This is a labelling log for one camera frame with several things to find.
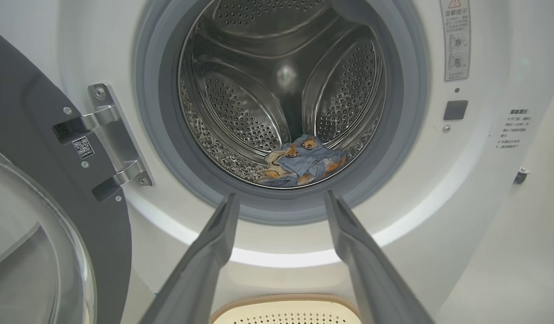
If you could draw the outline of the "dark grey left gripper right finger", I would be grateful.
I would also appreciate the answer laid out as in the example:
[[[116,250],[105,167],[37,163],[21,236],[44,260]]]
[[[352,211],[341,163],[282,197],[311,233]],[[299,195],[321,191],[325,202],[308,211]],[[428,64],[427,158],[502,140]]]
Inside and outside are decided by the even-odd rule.
[[[337,256],[347,265],[363,324],[433,324],[374,238],[331,190],[326,212]]]

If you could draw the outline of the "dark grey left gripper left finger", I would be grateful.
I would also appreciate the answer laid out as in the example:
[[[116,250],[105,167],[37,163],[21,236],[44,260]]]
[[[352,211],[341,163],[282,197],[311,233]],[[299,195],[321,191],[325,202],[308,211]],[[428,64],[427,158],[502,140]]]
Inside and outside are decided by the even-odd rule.
[[[207,324],[219,272],[228,263],[239,220],[239,199],[230,193],[188,248],[141,324]]]

